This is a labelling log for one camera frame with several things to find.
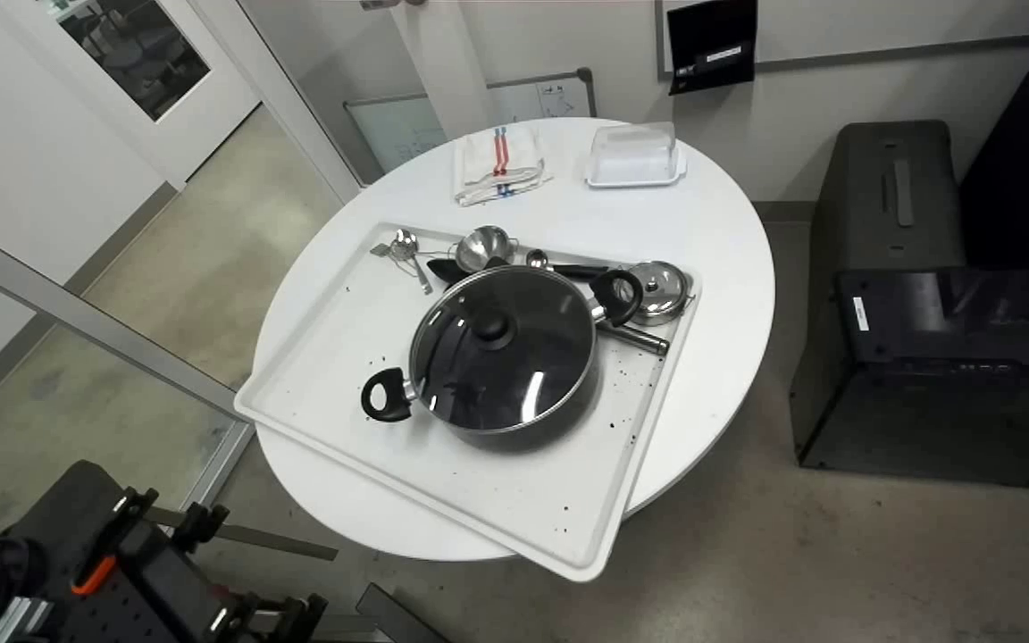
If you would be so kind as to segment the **white plastic tray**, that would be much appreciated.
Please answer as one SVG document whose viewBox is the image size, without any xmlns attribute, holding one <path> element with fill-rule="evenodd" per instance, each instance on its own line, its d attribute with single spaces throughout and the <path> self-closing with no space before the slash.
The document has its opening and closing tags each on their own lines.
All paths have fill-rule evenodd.
<svg viewBox="0 0 1029 643">
<path fill-rule="evenodd" d="M 261 432 L 297 441 L 345 479 L 345 521 L 394 554 L 515 554 L 567 582 L 608 569 L 620 526 L 683 358 L 689 314 L 658 323 L 666 358 L 596 338 L 596 377 L 557 426 L 515 436 L 460 436 L 415 415 L 372 420 L 360 384 L 409 360 L 419 316 L 452 290 L 421 290 L 415 267 L 375 258 L 370 229 L 311 297 L 292 332 L 254 363 L 238 406 Z"/>
</svg>

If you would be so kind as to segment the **steel measuring spoons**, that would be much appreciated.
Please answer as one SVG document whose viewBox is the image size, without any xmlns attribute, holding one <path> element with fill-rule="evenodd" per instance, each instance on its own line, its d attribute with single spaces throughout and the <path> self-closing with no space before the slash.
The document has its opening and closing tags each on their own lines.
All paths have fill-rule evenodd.
<svg viewBox="0 0 1029 643">
<path fill-rule="evenodd" d="M 434 280 L 431 280 L 431 276 L 419 265 L 419 235 L 415 230 L 398 229 L 398 235 L 391 241 L 375 241 L 372 252 L 411 265 L 419 280 L 421 280 L 421 290 L 434 292 Z"/>
</svg>

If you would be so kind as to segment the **black equipment cart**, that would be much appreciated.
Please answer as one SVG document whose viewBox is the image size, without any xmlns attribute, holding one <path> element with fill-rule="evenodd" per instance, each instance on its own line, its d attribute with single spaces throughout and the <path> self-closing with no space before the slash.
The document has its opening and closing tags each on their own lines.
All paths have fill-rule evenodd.
<svg viewBox="0 0 1029 643">
<path fill-rule="evenodd" d="M 230 517 L 77 459 L 0 533 L 0 643 L 311 643 L 322 596 L 267 601 L 195 563 Z"/>
</svg>

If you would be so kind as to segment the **dark metal cooking pot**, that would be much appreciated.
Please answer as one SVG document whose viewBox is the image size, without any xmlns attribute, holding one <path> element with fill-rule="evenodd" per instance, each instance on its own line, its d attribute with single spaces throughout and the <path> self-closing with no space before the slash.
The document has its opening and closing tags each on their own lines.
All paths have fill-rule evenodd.
<svg viewBox="0 0 1029 643">
<path fill-rule="evenodd" d="M 504 265 L 453 280 L 415 323 L 409 360 L 360 384 L 372 420 L 436 417 L 460 436 L 557 426 L 596 377 L 596 338 L 643 297 L 629 270 Z"/>
</svg>

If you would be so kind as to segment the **black storage case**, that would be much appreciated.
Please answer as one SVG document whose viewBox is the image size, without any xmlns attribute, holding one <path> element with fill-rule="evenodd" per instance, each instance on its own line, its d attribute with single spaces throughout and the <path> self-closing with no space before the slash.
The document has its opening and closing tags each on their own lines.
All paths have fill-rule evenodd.
<svg viewBox="0 0 1029 643">
<path fill-rule="evenodd" d="M 970 167 L 939 122 L 838 136 L 791 415 L 816 471 L 1029 489 L 1029 71 Z"/>
</svg>

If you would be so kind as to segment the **leaning whiteboard panel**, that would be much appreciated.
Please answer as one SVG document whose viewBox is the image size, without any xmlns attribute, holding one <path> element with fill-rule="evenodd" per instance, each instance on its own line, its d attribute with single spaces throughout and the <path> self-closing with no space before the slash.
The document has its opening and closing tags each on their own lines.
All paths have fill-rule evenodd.
<svg viewBox="0 0 1029 643">
<path fill-rule="evenodd" d="M 492 83 L 489 101 L 501 122 L 596 114 L 589 66 Z M 398 164 L 448 140 L 442 124 L 436 122 L 436 108 L 426 96 L 346 102 L 346 116 L 383 170 L 394 170 Z"/>
</svg>

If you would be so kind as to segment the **round white table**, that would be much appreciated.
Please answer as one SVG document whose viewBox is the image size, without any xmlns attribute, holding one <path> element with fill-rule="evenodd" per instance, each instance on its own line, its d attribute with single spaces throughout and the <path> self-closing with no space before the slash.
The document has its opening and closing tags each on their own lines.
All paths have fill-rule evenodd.
<svg viewBox="0 0 1029 643">
<path fill-rule="evenodd" d="M 683 483 L 720 441 L 770 354 L 776 265 L 770 230 L 743 189 L 697 146 L 683 142 L 685 173 L 668 189 L 588 189 L 583 167 L 596 116 L 532 122 L 550 182 L 484 205 L 453 202 L 453 146 L 442 142 L 346 201 L 285 270 L 257 338 L 266 360 L 345 258 L 381 222 L 470 230 L 513 223 L 525 241 L 595 250 L 596 258 L 668 258 L 706 285 L 706 309 L 685 327 L 666 406 L 629 510 Z"/>
</svg>

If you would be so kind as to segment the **aluminium frame bar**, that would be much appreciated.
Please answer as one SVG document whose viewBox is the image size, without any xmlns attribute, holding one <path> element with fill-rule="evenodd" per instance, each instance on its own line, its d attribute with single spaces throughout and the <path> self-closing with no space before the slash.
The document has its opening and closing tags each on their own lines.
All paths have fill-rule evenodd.
<svg viewBox="0 0 1029 643">
<path fill-rule="evenodd" d="M 165 350 L 160 344 L 147 338 L 132 323 L 113 316 L 108 309 L 92 308 L 91 301 L 67 292 L 61 280 L 46 278 L 45 270 L 35 270 L 34 265 L 18 260 L 7 250 L 0 250 L 0 292 L 73 327 L 88 344 L 138 363 L 157 383 L 227 415 L 223 440 L 211 448 L 211 458 L 202 465 L 202 473 L 195 489 L 186 491 L 186 498 L 215 504 L 227 491 L 238 465 L 254 441 L 254 426 L 234 406 L 234 388 L 227 383 L 182 360 L 179 354 Z"/>
</svg>

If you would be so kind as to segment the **steel measuring cup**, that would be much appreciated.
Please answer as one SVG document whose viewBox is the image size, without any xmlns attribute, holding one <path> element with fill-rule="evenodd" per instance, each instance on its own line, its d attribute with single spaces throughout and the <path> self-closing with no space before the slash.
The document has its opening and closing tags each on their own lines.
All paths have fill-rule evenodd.
<svg viewBox="0 0 1029 643">
<path fill-rule="evenodd" d="M 436 278 L 453 285 L 484 267 L 509 265 L 513 258 L 515 258 L 513 235 L 497 223 L 481 223 L 453 241 L 452 258 L 434 258 L 431 267 Z"/>
</svg>

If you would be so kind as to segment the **black wall sign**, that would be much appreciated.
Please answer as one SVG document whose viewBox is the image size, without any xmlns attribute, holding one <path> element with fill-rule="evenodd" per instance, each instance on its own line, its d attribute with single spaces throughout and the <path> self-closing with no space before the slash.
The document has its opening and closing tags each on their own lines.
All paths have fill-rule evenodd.
<svg viewBox="0 0 1029 643">
<path fill-rule="evenodd" d="M 697 0 L 668 14 L 673 88 L 715 88 L 753 78 L 758 0 Z"/>
</svg>

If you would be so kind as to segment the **clear plastic container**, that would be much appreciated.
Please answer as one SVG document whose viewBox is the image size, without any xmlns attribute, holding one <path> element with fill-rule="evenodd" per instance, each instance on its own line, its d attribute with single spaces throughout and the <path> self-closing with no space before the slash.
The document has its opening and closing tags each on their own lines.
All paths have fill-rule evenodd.
<svg viewBox="0 0 1029 643">
<path fill-rule="evenodd" d="M 588 157 L 589 189 L 650 189 L 675 185 L 685 161 L 668 122 L 602 124 Z"/>
</svg>

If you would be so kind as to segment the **glass lid with black knob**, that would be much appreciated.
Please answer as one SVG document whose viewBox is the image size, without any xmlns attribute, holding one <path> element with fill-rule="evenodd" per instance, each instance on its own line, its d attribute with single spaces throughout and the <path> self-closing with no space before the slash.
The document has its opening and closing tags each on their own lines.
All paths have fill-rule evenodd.
<svg viewBox="0 0 1029 643">
<path fill-rule="evenodd" d="M 436 301 L 411 338 L 419 404 L 464 432 L 521 432 L 564 411 L 595 377 L 596 321 L 567 278 L 489 267 Z"/>
</svg>

